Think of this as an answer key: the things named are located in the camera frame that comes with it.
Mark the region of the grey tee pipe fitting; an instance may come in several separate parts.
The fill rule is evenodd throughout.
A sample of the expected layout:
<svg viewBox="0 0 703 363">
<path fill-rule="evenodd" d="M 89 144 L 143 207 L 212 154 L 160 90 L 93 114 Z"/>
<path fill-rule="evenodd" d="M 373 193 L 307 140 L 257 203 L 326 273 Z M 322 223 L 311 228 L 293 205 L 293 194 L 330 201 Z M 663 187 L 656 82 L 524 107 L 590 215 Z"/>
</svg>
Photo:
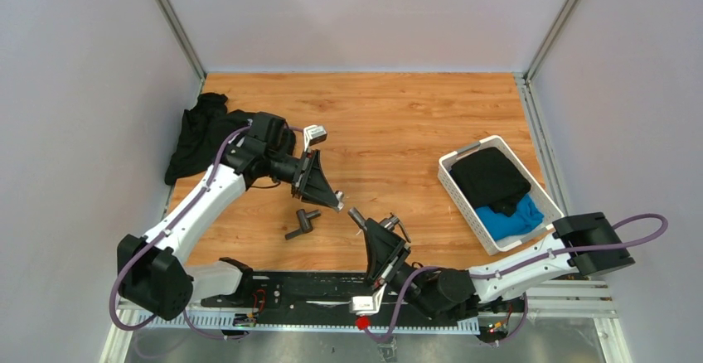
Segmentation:
<svg viewBox="0 0 703 363">
<path fill-rule="evenodd" d="M 344 205 L 345 205 L 345 203 L 344 203 L 345 194 L 343 191 L 336 191 L 335 197 L 337 198 L 337 205 L 335 207 L 335 211 L 341 212 L 342 209 L 344 208 Z"/>
</svg>

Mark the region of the grey faucet with lever handle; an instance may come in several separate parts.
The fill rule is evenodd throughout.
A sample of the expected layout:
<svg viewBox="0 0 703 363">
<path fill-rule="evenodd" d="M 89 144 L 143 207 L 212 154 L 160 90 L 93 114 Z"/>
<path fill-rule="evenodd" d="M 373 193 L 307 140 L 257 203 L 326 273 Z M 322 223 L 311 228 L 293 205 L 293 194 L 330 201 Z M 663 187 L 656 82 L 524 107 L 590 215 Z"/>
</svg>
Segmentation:
<svg viewBox="0 0 703 363">
<path fill-rule="evenodd" d="M 356 208 L 352 207 L 349 209 L 347 214 L 350 216 L 352 221 L 357 225 L 358 231 L 357 233 L 360 234 L 364 231 L 367 231 L 367 226 L 366 226 L 366 218 L 361 214 L 361 212 Z M 411 243 L 412 240 L 410 238 L 409 233 L 407 232 L 403 222 L 401 219 L 395 215 L 394 213 L 390 213 L 388 217 L 382 219 L 379 222 L 380 226 L 382 228 L 385 228 L 389 232 L 394 232 L 396 229 L 399 229 L 403 238 L 407 243 Z"/>
</svg>

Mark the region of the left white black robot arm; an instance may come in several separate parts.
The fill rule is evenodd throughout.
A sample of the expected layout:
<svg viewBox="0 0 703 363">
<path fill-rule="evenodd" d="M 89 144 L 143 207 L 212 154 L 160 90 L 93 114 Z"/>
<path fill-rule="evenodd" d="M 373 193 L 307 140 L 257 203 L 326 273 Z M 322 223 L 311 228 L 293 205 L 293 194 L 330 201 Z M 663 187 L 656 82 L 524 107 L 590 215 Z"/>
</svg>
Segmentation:
<svg viewBox="0 0 703 363">
<path fill-rule="evenodd" d="M 219 260 L 186 267 L 191 252 L 225 208 L 262 177 L 288 183 L 303 203 L 340 211 L 343 194 L 324 175 L 316 144 L 327 138 L 322 125 L 303 128 L 303 151 L 293 156 L 285 144 L 286 119 L 258 112 L 247 125 L 223 138 L 204 177 L 184 200 L 142 236 L 126 235 L 117 248 L 117 278 L 110 290 L 109 312 L 118 327 L 132 331 L 116 314 L 117 299 L 147 310 L 151 318 L 172 320 L 190 303 L 223 295 L 235 307 L 248 305 L 254 284 L 242 265 Z"/>
</svg>

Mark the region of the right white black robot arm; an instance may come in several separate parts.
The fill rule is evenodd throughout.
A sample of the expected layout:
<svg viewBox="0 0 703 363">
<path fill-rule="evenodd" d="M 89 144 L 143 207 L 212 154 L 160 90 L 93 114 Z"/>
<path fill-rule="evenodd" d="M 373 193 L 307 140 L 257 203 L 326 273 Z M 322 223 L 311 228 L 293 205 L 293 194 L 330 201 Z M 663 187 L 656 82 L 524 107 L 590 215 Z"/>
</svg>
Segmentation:
<svg viewBox="0 0 703 363">
<path fill-rule="evenodd" d="M 627 268 L 634 259 L 622 245 L 613 225 L 601 213 L 572 215 L 548 225 L 541 241 L 492 264 L 469 269 L 439 268 L 419 271 L 407 264 L 410 238 L 397 215 L 376 221 L 356 210 L 350 217 L 358 224 L 366 244 L 365 282 L 370 296 L 355 296 L 350 311 L 357 316 L 378 313 L 385 291 L 400 294 L 402 301 L 426 317 L 458 316 L 478 308 L 492 311 L 505 301 L 561 275 L 601 275 Z"/>
</svg>

